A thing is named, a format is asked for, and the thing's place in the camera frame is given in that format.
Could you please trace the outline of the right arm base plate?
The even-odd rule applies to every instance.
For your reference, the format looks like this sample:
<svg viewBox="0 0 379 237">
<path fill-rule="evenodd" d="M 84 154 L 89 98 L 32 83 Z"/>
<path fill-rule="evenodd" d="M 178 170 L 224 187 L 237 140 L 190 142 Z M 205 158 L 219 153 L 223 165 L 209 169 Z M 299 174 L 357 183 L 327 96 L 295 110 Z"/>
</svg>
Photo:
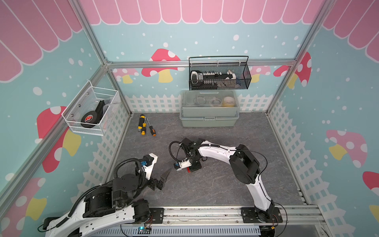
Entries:
<svg viewBox="0 0 379 237">
<path fill-rule="evenodd" d="M 283 218 L 278 207 L 272 210 L 261 211 L 255 207 L 242 207 L 241 216 L 244 223 L 268 223 L 274 225 L 283 222 Z"/>
</svg>

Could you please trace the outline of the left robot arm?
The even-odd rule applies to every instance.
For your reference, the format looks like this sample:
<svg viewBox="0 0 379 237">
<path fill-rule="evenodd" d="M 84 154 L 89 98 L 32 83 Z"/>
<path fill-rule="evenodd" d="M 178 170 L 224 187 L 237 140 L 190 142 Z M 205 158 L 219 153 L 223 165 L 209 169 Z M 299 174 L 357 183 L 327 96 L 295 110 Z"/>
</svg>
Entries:
<svg viewBox="0 0 379 237">
<path fill-rule="evenodd" d="M 148 187 L 162 190 L 171 170 L 160 179 L 151 177 L 158 157 L 154 154 L 142 159 L 131 158 L 117 164 L 113 179 L 94 186 L 76 200 L 70 211 L 61 217 L 48 217 L 37 231 L 47 237 L 84 237 L 112 225 L 152 224 L 159 218 L 143 198 L 137 199 Z"/>
</svg>

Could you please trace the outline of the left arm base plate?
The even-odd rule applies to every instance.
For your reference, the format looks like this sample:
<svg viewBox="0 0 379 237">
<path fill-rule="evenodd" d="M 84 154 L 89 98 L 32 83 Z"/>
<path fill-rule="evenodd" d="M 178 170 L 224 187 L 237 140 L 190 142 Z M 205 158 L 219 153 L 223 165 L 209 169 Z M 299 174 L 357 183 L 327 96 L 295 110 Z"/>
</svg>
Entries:
<svg viewBox="0 0 379 237">
<path fill-rule="evenodd" d="M 162 224 L 164 218 L 164 208 L 150 208 L 150 216 L 145 224 Z"/>
</svg>

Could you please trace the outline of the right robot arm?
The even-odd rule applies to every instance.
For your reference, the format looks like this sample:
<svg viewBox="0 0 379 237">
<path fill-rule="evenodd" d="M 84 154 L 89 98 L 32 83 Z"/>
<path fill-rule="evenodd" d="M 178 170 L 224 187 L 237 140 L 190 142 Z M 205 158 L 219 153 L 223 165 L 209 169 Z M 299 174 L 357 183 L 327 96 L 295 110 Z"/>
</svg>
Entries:
<svg viewBox="0 0 379 237">
<path fill-rule="evenodd" d="M 211 143 L 204 139 L 191 141 L 187 138 L 179 142 L 185 158 L 179 159 L 173 154 L 176 161 L 176 170 L 187 169 L 189 172 L 201 169 L 201 160 L 213 158 L 229 164 L 238 181 L 245 184 L 254 201 L 253 216 L 262 223 L 271 222 L 274 218 L 275 203 L 267 194 L 262 182 L 260 163 L 253 153 L 245 146 L 228 147 Z"/>
</svg>

